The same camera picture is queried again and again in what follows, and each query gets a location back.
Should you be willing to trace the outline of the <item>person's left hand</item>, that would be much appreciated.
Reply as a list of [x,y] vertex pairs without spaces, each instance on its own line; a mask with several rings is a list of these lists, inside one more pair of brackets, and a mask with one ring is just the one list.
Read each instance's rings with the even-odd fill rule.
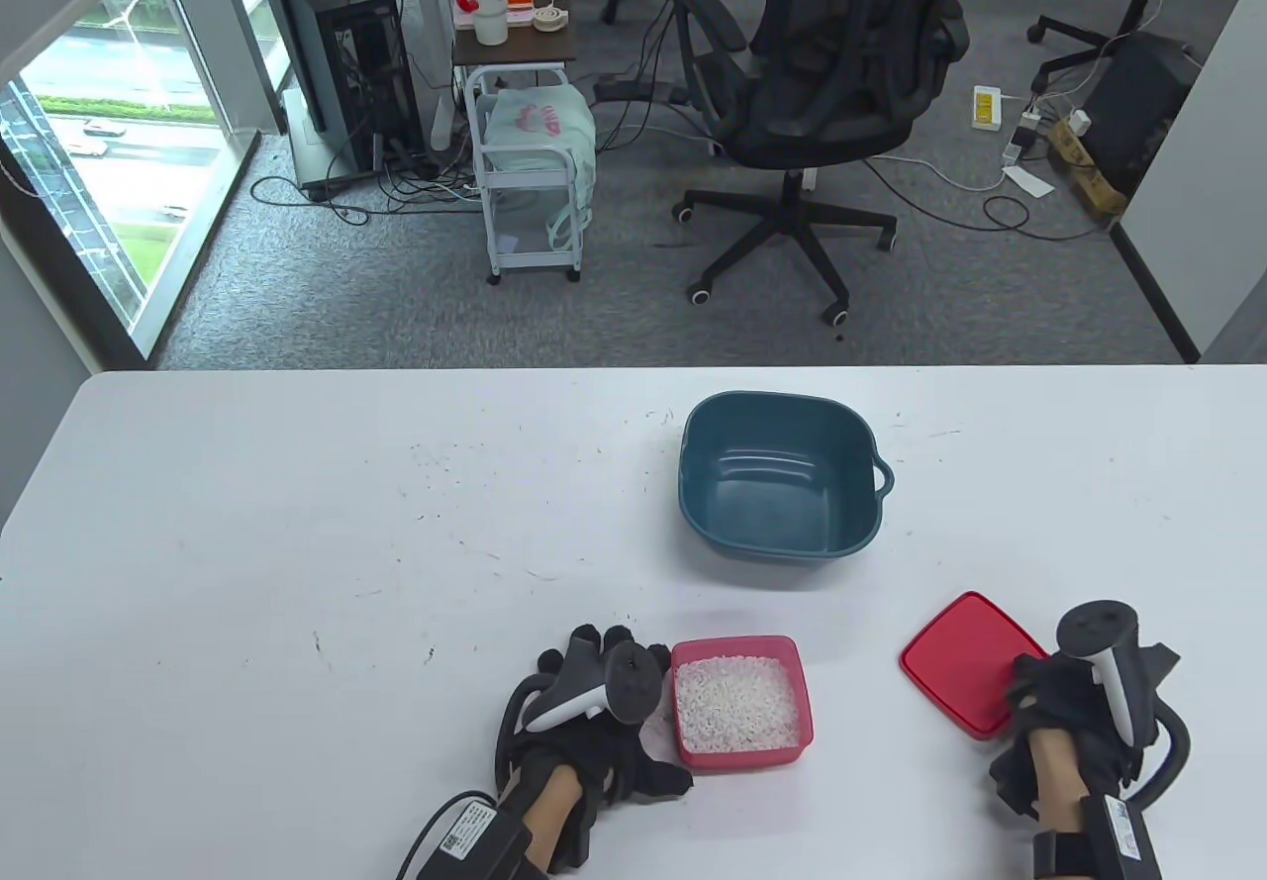
[[495,745],[497,804],[525,826],[525,858],[538,875],[585,864],[603,808],[693,788],[692,772],[653,758],[641,738],[669,666],[665,644],[639,644],[622,624],[583,624],[566,650],[538,655],[533,676],[513,691]]

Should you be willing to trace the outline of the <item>person's right hand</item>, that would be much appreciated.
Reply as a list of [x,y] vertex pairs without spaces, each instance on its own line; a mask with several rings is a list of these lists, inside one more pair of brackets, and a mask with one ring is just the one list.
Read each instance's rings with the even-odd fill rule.
[[[1192,745],[1185,722],[1156,696],[1157,685],[1178,663],[1178,655],[1157,643],[1145,646],[1144,661],[1145,680],[1153,686],[1153,722],[1167,731],[1169,739],[1161,767],[1131,795],[1131,801],[1145,809],[1159,800],[1183,771]],[[1091,663],[1063,653],[1047,658],[1019,655],[1009,703],[1014,741],[995,758],[988,772],[1002,803],[1031,820],[1039,818],[1039,784],[1030,734],[1039,731],[1071,734],[1082,781],[1105,794],[1139,780],[1143,752],[1157,739],[1157,734],[1145,734],[1142,747],[1128,745],[1117,732],[1104,685],[1093,682]]]

